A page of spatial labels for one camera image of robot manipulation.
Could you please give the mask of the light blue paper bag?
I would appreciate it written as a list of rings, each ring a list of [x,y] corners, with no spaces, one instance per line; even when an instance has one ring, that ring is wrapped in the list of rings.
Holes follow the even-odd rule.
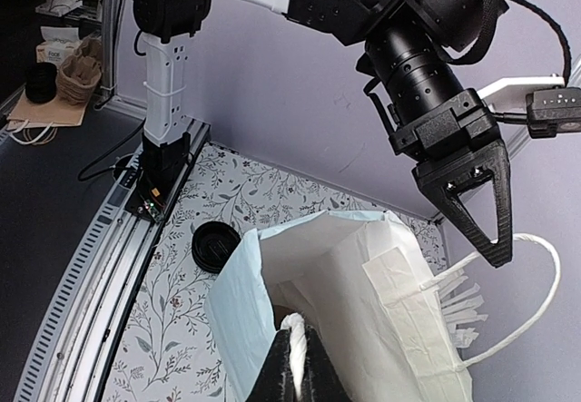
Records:
[[[438,284],[414,233],[390,211],[320,211],[246,232],[204,308],[237,399],[246,401],[276,333],[290,331],[295,400],[313,326],[352,401],[469,401]]]

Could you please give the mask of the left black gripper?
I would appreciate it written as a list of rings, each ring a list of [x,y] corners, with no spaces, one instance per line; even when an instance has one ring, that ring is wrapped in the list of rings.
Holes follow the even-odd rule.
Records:
[[[396,154],[416,161],[412,175],[422,195],[492,267],[509,263],[513,253],[510,162],[495,118],[478,93],[472,88],[464,90],[410,123],[400,120],[393,104],[388,110],[397,124],[389,141]],[[449,165],[468,153],[475,154],[474,168]],[[496,240],[478,226],[460,199],[490,181]]]

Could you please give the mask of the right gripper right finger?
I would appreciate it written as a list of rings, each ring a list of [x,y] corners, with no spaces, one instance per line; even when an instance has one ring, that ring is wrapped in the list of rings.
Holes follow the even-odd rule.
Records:
[[[305,336],[307,351],[300,399],[308,402],[351,402],[316,329],[307,325]]]

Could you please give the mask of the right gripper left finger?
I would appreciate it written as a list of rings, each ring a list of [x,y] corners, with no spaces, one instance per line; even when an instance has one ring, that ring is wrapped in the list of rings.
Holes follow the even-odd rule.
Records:
[[[247,402],[292,402],[295,388],[290,367],[291,332],[281,329],[271,344]]]

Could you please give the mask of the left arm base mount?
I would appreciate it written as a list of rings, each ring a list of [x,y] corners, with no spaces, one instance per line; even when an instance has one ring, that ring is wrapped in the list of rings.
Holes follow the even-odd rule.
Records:
[[[186,166],[191,164],[191,154],[180,154],[164,170],[156,171],[141,153],[138,157],[137,175],[124,209],[141,220],[152,223],[165,222],[170,198]]]

